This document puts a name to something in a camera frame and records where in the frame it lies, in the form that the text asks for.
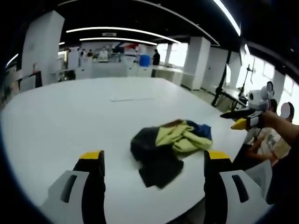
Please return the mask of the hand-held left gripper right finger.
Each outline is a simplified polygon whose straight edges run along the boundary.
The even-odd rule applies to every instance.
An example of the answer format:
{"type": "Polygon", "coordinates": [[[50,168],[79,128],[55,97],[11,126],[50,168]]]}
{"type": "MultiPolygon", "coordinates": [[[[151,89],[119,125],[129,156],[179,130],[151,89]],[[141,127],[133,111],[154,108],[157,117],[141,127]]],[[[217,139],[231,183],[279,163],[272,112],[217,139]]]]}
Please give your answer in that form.
{"type": "Polygon", "coordinates": [[[270,161],[243,171],[235,170],[224,152],[206,150],[204,158],[204,223],[256,224],[272,208],[270,161]]]}

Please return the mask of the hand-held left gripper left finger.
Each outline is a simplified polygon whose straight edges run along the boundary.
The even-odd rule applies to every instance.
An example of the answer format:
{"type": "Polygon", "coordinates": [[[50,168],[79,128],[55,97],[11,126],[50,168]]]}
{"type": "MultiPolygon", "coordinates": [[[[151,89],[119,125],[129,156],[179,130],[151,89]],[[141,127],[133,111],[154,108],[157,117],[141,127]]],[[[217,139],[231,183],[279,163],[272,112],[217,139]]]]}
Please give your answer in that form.
{"type": "Polygon", "coordinates": [[[104,151],[84,153],[48,189],[40,206],[53,224],[104,224],[104,151]]]}

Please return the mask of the person's right hand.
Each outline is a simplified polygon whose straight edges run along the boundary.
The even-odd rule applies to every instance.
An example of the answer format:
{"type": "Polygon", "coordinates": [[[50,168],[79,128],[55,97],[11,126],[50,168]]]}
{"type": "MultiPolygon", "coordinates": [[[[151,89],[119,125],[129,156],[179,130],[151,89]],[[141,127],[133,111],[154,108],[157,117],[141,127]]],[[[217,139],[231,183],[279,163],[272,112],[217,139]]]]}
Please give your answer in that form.
{"type": "Polygon", "coordinates": [[[260,128],[264,128],[264,127],[275,128],[279,119],[280,119],[280,117],[274,112],[271,112],[271,111],[262,112],[262,114],[259,116],[258,127],[260,127],[260,128]]]}

